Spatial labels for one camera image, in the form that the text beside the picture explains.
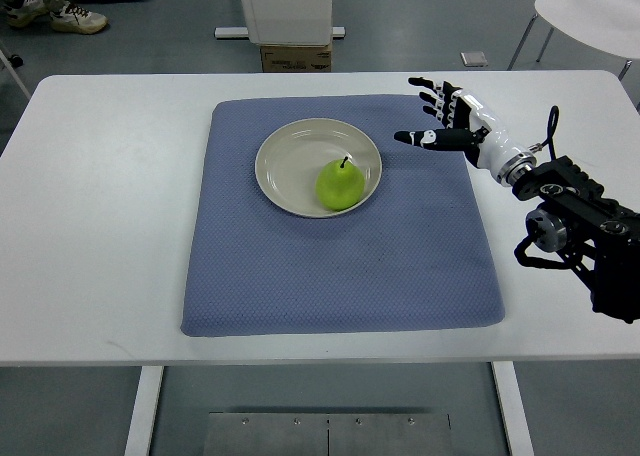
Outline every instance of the black cable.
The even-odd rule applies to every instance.
[[[513,254],[520,265],[526,268],[538,269],[571,269],[571,266],[565,262],[529,256],[527,254],[527,249],[536,240],[536,238],[536,235],[527,235],[527,237],[525,237],[520,244],[516,246]]]
[[[549,112],[549,121],[547,121],[547,139],[540,143],[540,148],[549,146],[549,155],[551,160],[556,159],[556,148],[553,145],[553,135],[558,127],[558,118],[560,117],[560,109],[557,106],[553,106]]]

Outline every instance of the table leg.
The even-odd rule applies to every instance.
[[[164,366],[143,366],[124,456],[147,456],[151,446]]]
[[[511,361],[491,363],[496,383],[502,421],[512,456],[533,456],[533,445],[520,397],[516,371]]]

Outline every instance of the white plate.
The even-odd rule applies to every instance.
[[[330,161],[349,156],[364,175],[362,199],[342,211],[325,208],[316,197],[320,170]],[[277,206],[308,218],[328,218],[351,211],[375,191],[382,175],[376,145],[358,128],[335,119],[302,119],[274,131],[256,156],[256,178]]]

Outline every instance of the sneaker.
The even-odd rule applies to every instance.
[[[38,16],[47,13],[43,0],[15,0],[4,5],[7,22],[13,28],[24,28]]]
[[[92,13],[73,3],[66,3],[60,11],[52,11],[51,28],[63,33],[94,34],[104,28],[106,16]]]

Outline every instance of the blue placemat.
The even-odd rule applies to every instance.
[[[290,122],[364,131],[382,179],[361,207],[327,219],[272,204],[254,174],[262,142]],[[228,101],[211,122],[182,331],[189,336],[477,327],[504,317],[461,153],[399,143],[442,127],[417,96]]]

